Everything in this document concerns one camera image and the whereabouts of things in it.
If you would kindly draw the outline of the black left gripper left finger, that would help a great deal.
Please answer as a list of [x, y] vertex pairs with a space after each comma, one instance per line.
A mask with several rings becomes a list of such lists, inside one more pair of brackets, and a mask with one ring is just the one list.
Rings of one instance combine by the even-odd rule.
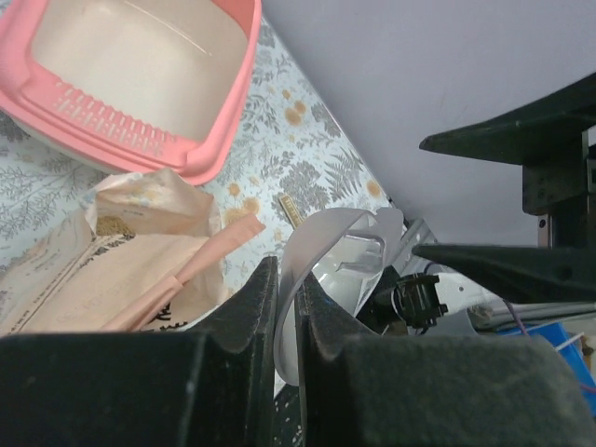
[[184, 332], [1, 341], [5, 446], [267, 446], [278, 261]]

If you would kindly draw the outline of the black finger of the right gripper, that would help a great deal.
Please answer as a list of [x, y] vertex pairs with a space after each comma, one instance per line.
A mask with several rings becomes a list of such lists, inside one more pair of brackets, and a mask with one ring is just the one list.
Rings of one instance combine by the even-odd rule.
[[513, 304], [593, 303], [595, 250], [417, 245], [412, 254], [442, 264]]
[[425, 137], [435, 154], [529, 166], [595, 126], [595, 75], [503, 115]]

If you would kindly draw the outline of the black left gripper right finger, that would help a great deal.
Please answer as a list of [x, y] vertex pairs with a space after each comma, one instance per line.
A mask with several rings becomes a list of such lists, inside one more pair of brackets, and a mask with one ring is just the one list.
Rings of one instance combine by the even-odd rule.
[[591, 446], [595, 423], [543, 340], [382, 336], [313, 276], [297, 293], [307, 446]]

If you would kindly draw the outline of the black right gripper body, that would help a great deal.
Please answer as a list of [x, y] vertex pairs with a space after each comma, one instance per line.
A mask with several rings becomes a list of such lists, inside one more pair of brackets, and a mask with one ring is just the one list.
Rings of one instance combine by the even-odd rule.
[[595, 144], [585, 128], [522, 131], [522, 210], [537, 218], [540, 247], [595, 246]]

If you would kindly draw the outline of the clear plastic litter scoop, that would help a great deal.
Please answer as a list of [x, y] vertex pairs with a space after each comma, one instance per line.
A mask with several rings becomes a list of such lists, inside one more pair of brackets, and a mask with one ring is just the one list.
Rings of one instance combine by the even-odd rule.
[[289, 386], [299, 384], [294, 297], [313, 274], [339, 306], [355, 317], [381, 279], [404, 254], [404, 217], [393, 207], [377, 211], [334, 208], [306, 219], [288, 213], [293, 232], [281, 260], [274, 363]]

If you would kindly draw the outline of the peach cat litter bag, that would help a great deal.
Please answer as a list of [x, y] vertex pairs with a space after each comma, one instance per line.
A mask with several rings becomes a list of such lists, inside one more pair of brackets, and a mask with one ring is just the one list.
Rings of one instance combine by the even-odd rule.
[[1, 281], [1, 332], [171, 331], [228, 298], [221, 264], [263, 231], [222, 224], [175, 172], [99, 183]]

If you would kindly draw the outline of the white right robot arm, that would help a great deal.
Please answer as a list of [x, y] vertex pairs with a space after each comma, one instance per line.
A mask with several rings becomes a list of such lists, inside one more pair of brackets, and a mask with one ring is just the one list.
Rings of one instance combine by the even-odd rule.
[[426, 137], [425, 151], [522, 168], [522, 209], [545, 218], [542, 247], [418, 245], [442, 271], [376, 297], [415, 336], [351, 317], [313, 279], [296, 298], [306, 446], [591, 446], [595, 421], [561, 350], [516, 335], [438, 335], [438, 319], [506, 304], [595, 300], [595, 78], [478, 124]]

